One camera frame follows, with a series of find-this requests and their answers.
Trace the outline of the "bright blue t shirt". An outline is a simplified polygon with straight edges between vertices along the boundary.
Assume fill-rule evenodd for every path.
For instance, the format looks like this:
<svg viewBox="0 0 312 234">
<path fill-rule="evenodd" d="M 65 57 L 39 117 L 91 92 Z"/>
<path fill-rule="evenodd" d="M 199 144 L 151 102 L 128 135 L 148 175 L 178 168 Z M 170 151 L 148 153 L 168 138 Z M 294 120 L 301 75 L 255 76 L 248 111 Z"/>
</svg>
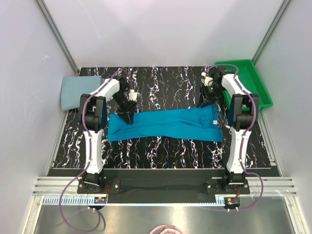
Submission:
<svg viewBox="0 0 312 234">
<path fill-rule="evenodd" d="M 218 116 L 219 110 L 214 105 L 135 113 L 133 124 L 126 124 L 118 115 L 111 114 L 107 139 L 171 137 L 221 142 L 223 133 L 218 126 Z"/>
</svg>

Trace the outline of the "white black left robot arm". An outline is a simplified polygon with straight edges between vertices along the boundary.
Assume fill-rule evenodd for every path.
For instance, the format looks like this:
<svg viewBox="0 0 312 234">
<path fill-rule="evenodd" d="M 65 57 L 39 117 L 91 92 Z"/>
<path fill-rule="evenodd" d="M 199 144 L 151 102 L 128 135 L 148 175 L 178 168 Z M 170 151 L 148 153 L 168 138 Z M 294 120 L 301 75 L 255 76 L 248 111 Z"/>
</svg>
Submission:
<svg viewBox="0 0 312 234">
<path fill-rule="evenodd" d="M 130 88 L 127 78 L 113 74 L 89 94 L 80 97 L 80 123 L 86 144 L 86 164 L 79 174 L 79 186 L 88 187 L 100 193 L 108 186 L 105 184 L 102 164 L 101 141 L 107 124 L 107 100 L 113 98 L 119 106 L 117 116 L 126 124 L 133 124 L 137 95 Z"/>
</svg>

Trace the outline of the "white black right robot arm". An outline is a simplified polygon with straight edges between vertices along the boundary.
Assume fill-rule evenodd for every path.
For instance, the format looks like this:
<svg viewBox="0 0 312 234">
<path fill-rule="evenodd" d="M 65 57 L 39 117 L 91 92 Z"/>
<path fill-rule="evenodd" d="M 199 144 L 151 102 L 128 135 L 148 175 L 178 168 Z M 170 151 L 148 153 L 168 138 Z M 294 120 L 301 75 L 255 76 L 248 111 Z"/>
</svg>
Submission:
<svg viewBox="0 0 312 234">
<path fill-rule="evenodd" d="M 239 80 L 238 69 L 229 71 L 226 66 L 216 65 L 201 73 L 203 84 L 199 105 L 212 104 L 222 91 L 232 96 L 227 117 L 232 132 L 230 155 L 222 179 L 213 182 L 212 187 L 233 193 L 248 187 L 245 160 L 252 128 L 257 122 L 260 98 Z"/>
</svg>

